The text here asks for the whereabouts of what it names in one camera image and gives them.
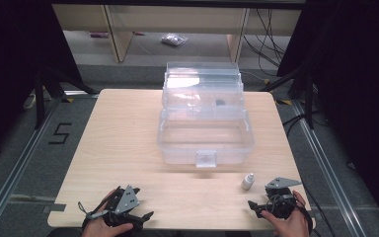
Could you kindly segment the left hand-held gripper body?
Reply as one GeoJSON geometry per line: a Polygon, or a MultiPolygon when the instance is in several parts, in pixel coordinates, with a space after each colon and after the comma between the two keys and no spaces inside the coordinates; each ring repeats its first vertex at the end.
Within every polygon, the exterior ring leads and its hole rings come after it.
{"type": "Polygon", "coordinates": [[[138,206],[139,200],[133,192],[132,186],[127,186],[125,189],[117,188],[106,205],[106,211],[108,212],[104,217],[106,225],[115,227],[125,223],[132,223],[134,226],[134,220],[137,216],[130,214],[130,212],[138,206]]]}

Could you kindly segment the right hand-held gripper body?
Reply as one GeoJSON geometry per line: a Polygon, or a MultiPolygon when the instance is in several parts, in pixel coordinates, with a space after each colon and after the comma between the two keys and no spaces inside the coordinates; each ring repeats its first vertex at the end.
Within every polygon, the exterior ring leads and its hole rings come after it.
{"type": "Polygon", "coordinates": [[[298,208],[297,199],[290,187],[298,186],[301,182],[288,178],[276,177],[265,185],[268,201],[265,210],[276,218],[287,219],[295,208],[298,208]]]}

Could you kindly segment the small white dropper bottle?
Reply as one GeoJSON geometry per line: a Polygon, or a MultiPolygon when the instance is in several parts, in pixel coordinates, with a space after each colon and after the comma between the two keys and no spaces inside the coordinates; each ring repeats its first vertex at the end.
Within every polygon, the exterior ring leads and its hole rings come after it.
{"type": "Polygon", "coordinates": [[[255,181],[255,175],[253,173],[247,174],[241,183],[243,190],[248,191],[255,181]]]}

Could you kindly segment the clear plastic storage box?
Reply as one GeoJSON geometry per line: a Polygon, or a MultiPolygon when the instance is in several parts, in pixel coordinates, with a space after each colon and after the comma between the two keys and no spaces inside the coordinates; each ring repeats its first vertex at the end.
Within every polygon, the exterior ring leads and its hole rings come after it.
{"type": "Polygon", "coordinates": [[[255,146],[244,83],[231,62],[169,62],[157,144],[167,164],[243,163],[255,146]],[[222,99],[225,106],[216,106],[222,99]]]}

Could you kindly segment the person's right hand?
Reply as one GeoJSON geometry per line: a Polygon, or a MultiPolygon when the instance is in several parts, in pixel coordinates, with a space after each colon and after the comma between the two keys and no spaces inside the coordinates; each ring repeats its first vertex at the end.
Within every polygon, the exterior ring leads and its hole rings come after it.
{"type": "Polygon", "coordinates": [[[277,237],[309,237],[309,225],[306,216],[299,208],[294,208],[287,219],[276,218],[272,213],[265,218],[273,227],[277,237]]]}

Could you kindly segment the person's left hand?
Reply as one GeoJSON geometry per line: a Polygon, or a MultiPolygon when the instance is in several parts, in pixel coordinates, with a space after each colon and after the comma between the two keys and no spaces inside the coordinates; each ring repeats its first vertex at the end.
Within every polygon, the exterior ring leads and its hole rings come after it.
{"type": "Polygon", "coordinates": [[[116,237],[133,229],[131,223],[121,224],[119,226],[107,226],[102,218],[90,220],[82,231],[81,237],[116,237]]]}

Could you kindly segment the black metal stand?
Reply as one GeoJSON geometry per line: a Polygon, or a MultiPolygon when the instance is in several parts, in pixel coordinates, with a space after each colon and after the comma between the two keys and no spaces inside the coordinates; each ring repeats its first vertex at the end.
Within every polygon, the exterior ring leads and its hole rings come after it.
{"type": "Polygon", "coordinates": [[[306,120],[309,128],[313,129],[313,79],[307,66],[300,65],[298,68],[282,76],[275,82],[265,85],[260,89],[260,92],[270,92],[290,80],[292,80],[292,84],[288,91],[288,96],[291,99],[299,99],[301,95],[305,95],[305,112],[303,118],[306,120]]]}
{"type": "Polygon", "coordinates": [[[61,82],[67,82],[88,95],[99,94],[98,90],[84,84],[80,76],[71,77],[55,68],[37,64],[35,75],[37,122],[35,128],[39,128],[45,120],[43,89],[46,89],[52,98],[61,99],[66,96],[66,93],[60,85],[61,82]]]}

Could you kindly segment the dark curtain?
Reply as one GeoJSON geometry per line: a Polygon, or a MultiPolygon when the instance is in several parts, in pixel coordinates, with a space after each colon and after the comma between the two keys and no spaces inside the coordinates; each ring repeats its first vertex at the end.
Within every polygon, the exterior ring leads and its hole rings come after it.
{"type": "Polygon", "coordinates": [[[299,66],[333,21],[312,75],[325,115],[379,206],[379,0],[303,1],[278,73],[299,66]]]}
{"type": "Polygon", "coordinates": [[[0,141],[48,69],[82,81],[51,0],[0,0],[0,141]]]}

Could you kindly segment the crumpled clear plastic bag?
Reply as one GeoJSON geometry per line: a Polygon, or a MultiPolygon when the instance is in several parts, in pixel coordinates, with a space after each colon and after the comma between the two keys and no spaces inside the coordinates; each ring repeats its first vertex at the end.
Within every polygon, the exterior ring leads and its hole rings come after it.
{"type": "Polygon", "coordinates": [[[186,43],[187,41],[188,39],[185,36],[178,35],[178,34],[167,33],[161,36],[161,43],[164,43],[170,46],[179,46],[186,43]]]}

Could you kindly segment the light wooden shelf unit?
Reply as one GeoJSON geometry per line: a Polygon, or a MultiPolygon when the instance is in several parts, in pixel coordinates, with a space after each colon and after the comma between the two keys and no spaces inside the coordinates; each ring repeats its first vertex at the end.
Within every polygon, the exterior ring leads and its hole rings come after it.
{"type": "Polygon", "coordinates": [[[237,62],[242,36],[263,35],[271,26],[274,36],[290,37],[298,10],[54,4],[65,31],[106,32],[114,60],[122,62],[134,32],[219,34],[227,37],[230,58],[237,62]]]}

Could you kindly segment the silver metal floor rail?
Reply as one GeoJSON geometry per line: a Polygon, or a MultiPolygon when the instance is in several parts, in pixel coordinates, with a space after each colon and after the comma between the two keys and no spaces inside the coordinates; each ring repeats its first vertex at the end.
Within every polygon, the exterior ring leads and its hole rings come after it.
{"type": "Polygon", "coordinates": [[[312,120],[306,118],[306,112],[301,103],[297,100],[293,102],[293,110],[298,116],[303,116],[300,121],[302,130],[314,153],[317,163],[323,173],[334,200],[341,212],[341,216],[352,237],[368,237],[363,225],[355,211],[351,201],[347,197],[338,176],[319,141],[315,130],[311,127],[312,120]]]}
{"type": "Polygon", "coordinates": [[[48,127],[48,123],[60,102],[60,99],[51,99],[48,102],[47,108],[44,110],[44,118],[39,124],[34,124],[34,130],[31,132],[29,140],[23,147],[21,154],[18,156],[16,162],[10,170],[10,173],[2,184],[0,188],[0,217],[10,199],[11,194],[13,193],[13,190],[18,185],[25,170],[27,169],[33,154],[36,151],[46,128],[48,127]]]}

